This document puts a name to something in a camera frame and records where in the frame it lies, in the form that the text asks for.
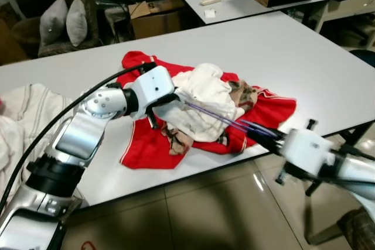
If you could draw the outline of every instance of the desk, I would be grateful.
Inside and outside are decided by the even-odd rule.
[[[199,4],[200,0],[185,0],[186,3],[194,10],[194,12],[202,19],[205,24],[219,23],[227,20],[234,20],[238,18],[244,18],[249,16],[254,16],[262,13],[277,11],[293,6],[299,6],[303,4],[312,4],[315,2],[325,1],[325,0],[310,0],[302,1],[292,4],[275,6],[272,8],[267,8],[261,5],[255,0],[221,0],[221,2],[211,4],[208,6],[201,6]],[[206,18],[204,16],[204,11],[207,9],[215,9],[215,18]]]
[[[303,128],[333,134],[375,120],[375,69],[281,12],[219,25],[66,53],[0,67],[1,93],[29,83],[77,97],[121,68],[124,54],[142,50],[182,65],[217,64],[250,85],[297,99],[296,112],[281,130]],[[111,121],[102,146],[79,190],[90,205],[124,197],[197,173],[266,153],[255,145],[238,156],[191,149],[173,170],[131,170],[119,163],[132,120]]]
[[[312,12],[312,19],[317,21],[315,31],[320,32],[327,20],[335,20],[355,15],[375,12],[375,0],[330,0],[325,3],[315,5]],[[370,49],[375,42],[375,30],[367,41],[366,49]]]

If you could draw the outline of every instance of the remote control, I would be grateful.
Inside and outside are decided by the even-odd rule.
[[[221,0],[201,0],[200,4],[205,6],[205,5],[210,5],[216,2],[220,2]]]

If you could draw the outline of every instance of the tiled floor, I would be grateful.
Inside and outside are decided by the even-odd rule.
[[[375,125],[358,146],[374,155],[374,143]],[[276,184],[283,163],[270,155],[78,213],[63,249],[350,250],[344,237],[310,246],[304,230],[307,221],[313,233],[334,224],[357,201],[328,184],[311,198],[304,196],[308,183]]]

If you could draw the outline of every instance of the cardboard box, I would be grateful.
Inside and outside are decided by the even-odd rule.
[[[136,39],[196,28],[199,24],[196,15],[189,9],[151,14],[132,19],[131,23]]]
[[[150,13],[166,12],[184,7],[185,3],[182,0],[160,0],[148,2]]]
[[[149,14],[167,12],[184,7],[185,3],[182,0],[159,0],[153,2],[143,1],[141,3],[129,5],[129,13],[131,15],[130,18],[135,19]]]

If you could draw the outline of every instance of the clothing pile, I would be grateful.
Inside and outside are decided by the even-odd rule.
[[[122,66],[127,69],[149,61],[167,68],[178,96],[226,118],[240,117],[278,128],[295,111],[295,99],[249,86],[236,74],[224,73],[213,64],[203,63],[194,69],[166,63],[142,52],[129,52]],[[127,73],[117,81],[125,86],[139,75]],[[246,133],[179,101],[155,107],[154,113],[160,129],[152,130],[146,118],[135,121],[130,143],[120,160],[123,165],[132,169],[173,169],[191,147],[225,154],[240,153],[255,144]]]
[[[0,194],[4,192],[18,160],[34,141],[41,130],[66,108],[71,101],[62,95],[51,92],[41,84],[32,84],[17,88],[1,95],[0,103]],[[9,195],[9,200],[29,172],[26,166],[43,155],[53,133],[65,120],[62,118],[42,138],[29,155],[22,173],[16,179]]]

